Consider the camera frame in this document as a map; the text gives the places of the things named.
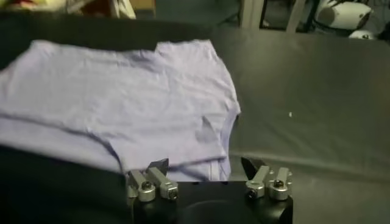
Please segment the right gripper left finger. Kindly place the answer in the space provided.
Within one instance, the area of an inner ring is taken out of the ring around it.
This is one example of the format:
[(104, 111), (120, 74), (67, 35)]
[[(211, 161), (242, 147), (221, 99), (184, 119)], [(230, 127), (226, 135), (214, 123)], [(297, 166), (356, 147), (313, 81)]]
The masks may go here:
[(166, 174), (169, 159), (151, 162), (145, 170), (127, 172), (127, 198), (148, 203), (157, 197), (174, 201), (179, 194), (179, 185), (170, 180)]

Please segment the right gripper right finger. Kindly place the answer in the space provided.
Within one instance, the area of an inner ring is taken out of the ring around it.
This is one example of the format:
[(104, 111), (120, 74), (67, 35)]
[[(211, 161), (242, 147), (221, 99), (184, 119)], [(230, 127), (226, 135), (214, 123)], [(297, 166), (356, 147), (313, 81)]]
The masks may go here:
[(275, 201), (285, 201), (292, 191), (292, 172), (287, 167), (274, 171), (262, 160), (252, 161), (241, 157), (241, 165), (247, 177), (247, 197), (257, 200), (265, 196)]

